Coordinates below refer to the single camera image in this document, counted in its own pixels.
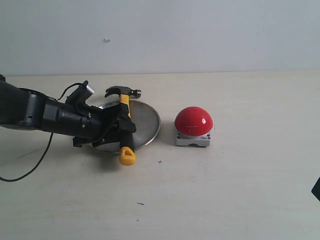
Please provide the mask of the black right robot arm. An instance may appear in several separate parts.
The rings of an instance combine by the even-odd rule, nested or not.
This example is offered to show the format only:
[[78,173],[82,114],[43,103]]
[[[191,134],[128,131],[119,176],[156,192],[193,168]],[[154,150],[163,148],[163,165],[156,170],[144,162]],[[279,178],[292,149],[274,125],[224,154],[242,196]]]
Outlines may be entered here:
[[311,193],[314,195],[314,197],[320,201],[320,177],[314,184],[313,188],[311,189]]

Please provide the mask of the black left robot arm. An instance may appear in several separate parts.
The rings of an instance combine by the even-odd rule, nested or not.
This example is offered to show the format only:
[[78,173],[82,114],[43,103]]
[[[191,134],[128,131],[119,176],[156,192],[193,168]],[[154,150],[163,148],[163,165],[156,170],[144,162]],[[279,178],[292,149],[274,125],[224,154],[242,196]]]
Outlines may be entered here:
[[0,77],[0,125],[14,130],[39,130],[73,137],[73,146],[93,147],[120,143],[120,147],[134,150],[133,133],[136,125],[129,113],[129,96],[140,93],[124,86],[112,86],[105,95],[118,95],[120,102],[107,108],[88,105],[94,93],[86,80],[74,84],[77,88],[65,102],[39,91],[19,88]]

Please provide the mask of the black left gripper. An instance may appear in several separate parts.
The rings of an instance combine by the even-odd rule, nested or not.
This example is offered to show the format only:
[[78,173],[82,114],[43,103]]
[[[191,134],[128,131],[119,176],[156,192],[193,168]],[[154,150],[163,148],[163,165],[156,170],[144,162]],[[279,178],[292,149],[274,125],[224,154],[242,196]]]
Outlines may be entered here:
[[74,109],[61,107],[57,111],[57,133],[73,136],[73,146],[81,148],[119,143],[120,147],[134,147],[133,133],[136,125],[129,117],[127,104],[118,103],[107,108],[90,108],[90,116],[81,115]]

